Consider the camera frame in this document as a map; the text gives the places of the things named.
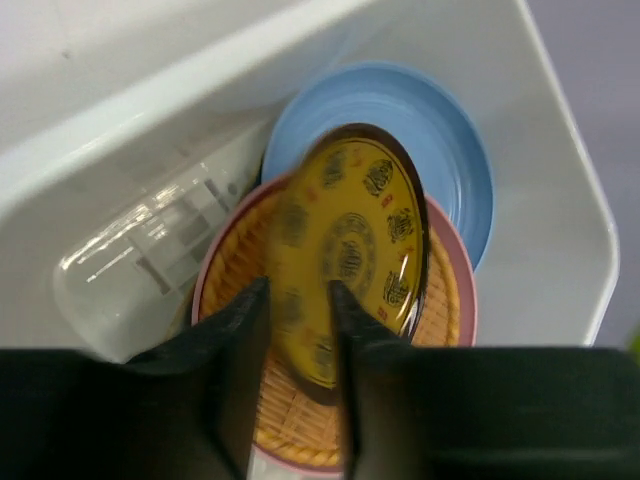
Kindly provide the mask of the yellow patterned dark plate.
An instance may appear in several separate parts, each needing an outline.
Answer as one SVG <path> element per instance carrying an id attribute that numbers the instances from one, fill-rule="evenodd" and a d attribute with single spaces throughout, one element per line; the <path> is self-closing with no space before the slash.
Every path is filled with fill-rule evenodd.
<path id="1" fill-rule="evenodd" d="M 412 339 L 429 254 L 423 188 L 388 131 L 343 124 L 305 150 L 277 202 L 266 249 L 273 342 L 297 388 L 321 405 L 337 401 L 330 282 Z"/>

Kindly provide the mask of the green rectangular divided plate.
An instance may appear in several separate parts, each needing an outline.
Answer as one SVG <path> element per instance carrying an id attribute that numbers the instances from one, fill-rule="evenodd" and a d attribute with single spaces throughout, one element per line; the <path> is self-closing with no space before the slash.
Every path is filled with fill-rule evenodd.
<path id="1" fill-rule="evenodd" d="M 160 343 L 213 238 L 255 185 L 272 123 L 240 128 L 63 257 L 62 316 L 90 350 L 122 362 Z"/>

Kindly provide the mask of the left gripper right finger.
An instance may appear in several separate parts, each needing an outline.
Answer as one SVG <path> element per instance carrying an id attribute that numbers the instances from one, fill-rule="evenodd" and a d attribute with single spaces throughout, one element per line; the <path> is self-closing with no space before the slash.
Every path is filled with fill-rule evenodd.
<path id="1" fill-rule="evenodd" d="M 448 348 L 393 334 L 341 281 L 328 285 L 346 479 L 434 479 L 424 397 Z"/>

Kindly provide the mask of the blue round plate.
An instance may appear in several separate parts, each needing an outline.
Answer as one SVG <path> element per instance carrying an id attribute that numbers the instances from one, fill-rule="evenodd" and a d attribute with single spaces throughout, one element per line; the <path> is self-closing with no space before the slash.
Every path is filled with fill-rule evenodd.
<path id="1" fill-rule="evenodd" d="M 356 63 L 301 90 L 272 130 L 261 182 L 290 171 L 319 137 L 350 123 L 382 128 L 404 147 L 423 189 L 448 215 L 472 266 L 479 267 L 494 215 L 490 161 L 467 114 L 415 69 L 388 62 Z"/>

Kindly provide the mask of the pink round plate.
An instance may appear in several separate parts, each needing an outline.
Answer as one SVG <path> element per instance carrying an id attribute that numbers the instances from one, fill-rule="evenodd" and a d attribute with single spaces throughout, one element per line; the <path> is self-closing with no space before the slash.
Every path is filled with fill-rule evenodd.
<path id="1" fill-rule="evenodd" d="M 199 298 L 204 271 L 209 264 L 211 247 L 214 241 L 218 238 L 222 229 L 227 225 L 227 222 L 231 219 L 231 216 L 236 212 L 238 208 L 244 207 L 248 201 L 252 200 L 259 194 L 271 193 L 273 191 L 277 191 L 280 194 L 286 185 L 286 181 L 287 179 L 285 177 L 280 177 L 275 181 L 261 185 L 257 189 L 255 189 L 252 193 L 246 196 L 232 211 L 227 220 L 223 223 L 223 226 L 215 235 L 214 240 L 205 256 L 200 274 L 195 284 L 191 312 L 191 322 L 193 324 L 199 323 L 195 322 L 194 320 L 194 304 Z M 428 204 L 428 202 L 434 202 L 435 205 L 438 206 L 432 199 L 428 199 L 426 203 Z M 447 239 L 445 245 L 450 249 L 450 252 L 454 256 L 454 273 L 457 278 L 463 309 L 463 331 L 460 341 L 456 346 L 471 346 L 475 342 L 477 329 L 477 295 L 473 268 L 470 264 L 466 249 L 460 237 L 457 241 Z M 275 355 L 274 353 L 270 353 L 266 358 L 265 365 L 267 363 L 268 357 L 270 356 L 274 356 L 282 364 L 277 355 Z M 341 476 L 341 466 L 339 463 L 338 467 L 335 469 L 321 471 L 303 469 L 297 464 L 283 461 L 280 458 L 263 451 L 256 444 L 256 441 L 254 439 L 254 453 L 251 461 L 249 476 L 252 479 L 338 479 Z"/>

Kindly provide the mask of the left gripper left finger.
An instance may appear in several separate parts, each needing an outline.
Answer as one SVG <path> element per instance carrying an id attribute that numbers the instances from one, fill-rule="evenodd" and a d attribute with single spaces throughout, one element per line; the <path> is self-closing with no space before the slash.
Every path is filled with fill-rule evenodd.
<path id="1" fill-rule="evenodd" d="M 128 479 L 244 479 L 270 342 L 260 277 L 209 318 L 132 357 L 143 392 Z"/>

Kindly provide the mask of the woven bamboo round plate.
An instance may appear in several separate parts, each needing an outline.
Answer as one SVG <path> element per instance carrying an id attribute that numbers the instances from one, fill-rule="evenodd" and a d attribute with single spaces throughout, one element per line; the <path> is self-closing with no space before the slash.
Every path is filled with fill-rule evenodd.
<path id="1" fill-rule="evenodd" d="M 265 273 L 266 233 L 279 192 L 259 194 L 238 208 L 211 247 L 195 322 L 225 307 L 240 291 Z M 413 337 L 416 346 L 456 346 L 463 331 L 463 309 L 454 256 L 447 239 L 459 236 L 448 217 L 428 202 L 432 252 L 426 304 Z M 332 470 L 340 463 L 338 411 L 308 398 L 294 384 L 284 366 L 270 356 L 265 365 L 256 444 L 265 452 L 312 471 Z"/>

